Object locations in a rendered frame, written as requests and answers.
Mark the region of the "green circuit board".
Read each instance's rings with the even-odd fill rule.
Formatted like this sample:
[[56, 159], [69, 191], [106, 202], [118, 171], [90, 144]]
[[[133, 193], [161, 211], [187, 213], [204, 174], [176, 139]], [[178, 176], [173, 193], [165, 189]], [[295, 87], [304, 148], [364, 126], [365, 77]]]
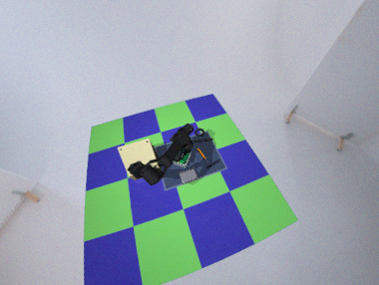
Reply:
[[[181, 163], [181, 164], [184, 164], [184, 162], [187, 163], [187, 160], [189, 158], [190, 152], [188, 153], [187, 151], [184, 150], [184, 153], [185, 153], [184, 158], [181, 159], [180, 161], [176, 161], [176, 162]], [[186, 163], [185, 163], [185, 165], [186, 165]]]

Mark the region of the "dark blue-grey mat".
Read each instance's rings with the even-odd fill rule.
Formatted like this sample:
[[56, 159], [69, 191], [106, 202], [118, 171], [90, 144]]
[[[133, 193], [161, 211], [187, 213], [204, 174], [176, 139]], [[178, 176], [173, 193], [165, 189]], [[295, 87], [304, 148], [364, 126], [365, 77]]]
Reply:
[[[211, 139], [211, 136], [208, 132], [204, 132], [204, 135], [202, 137], [198, 137], [196, 135], [190, 136], [190, 139], [192, 140], [193, 147], [191, 149], [191, 157], [189, 159], [187, 168], [174, 165], [173, 163], [167, 169], [165, 177], [162, 178], [164, 190], [169, 190], [171, 188], [182, 185], [179, 172], [194, 168], [198, 179], [202, 179], [227, 169], [226, 164], [222, 159], [213, 141], [194, 142], [197, 140]], [[168, 142], [162, 145], [155, 146], [155, 151], [158, 155], [158, 158], [165, 154], [172, 144], [172, 142]], [[198, 152], [198, 148], [206, 157], [206, 160], [208, 162]]]

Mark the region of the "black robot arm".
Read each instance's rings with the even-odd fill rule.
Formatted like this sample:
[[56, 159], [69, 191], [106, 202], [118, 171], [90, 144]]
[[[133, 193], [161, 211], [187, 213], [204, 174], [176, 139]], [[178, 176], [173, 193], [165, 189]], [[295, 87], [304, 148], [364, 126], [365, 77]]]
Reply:
[[[143, 178], [149, 185], [157, 184], [160, 179], [165, 177], [167, 169], [173, 164], [173, 160], [180, 150], [190, 152], [193, 143], [190, 139], [190, 134], [193, 132], [193, 126], [186, 124], [183, 128], [171, 137], [170, 141], [173, 143], [169, 149], [160, 158], [152, 159], [145, 166], [141, 162], [132, 163], [128, 167], [128, 171], [136, 178]], [[165, 168], [161, 175], [159, 175], [151, 166], [152, 163], [160, 162]]]

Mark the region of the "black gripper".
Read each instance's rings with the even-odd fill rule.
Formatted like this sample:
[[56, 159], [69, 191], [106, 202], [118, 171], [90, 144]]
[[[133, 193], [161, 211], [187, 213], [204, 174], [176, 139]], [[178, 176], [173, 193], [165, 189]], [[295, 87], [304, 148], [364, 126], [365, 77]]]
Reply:
[[183, 152], [180, 150], [179, 153], [177, 154], [177, 156], [175, 157], [175, 161], [180, 161], [181, 160], [181, 157], [183, 155]]

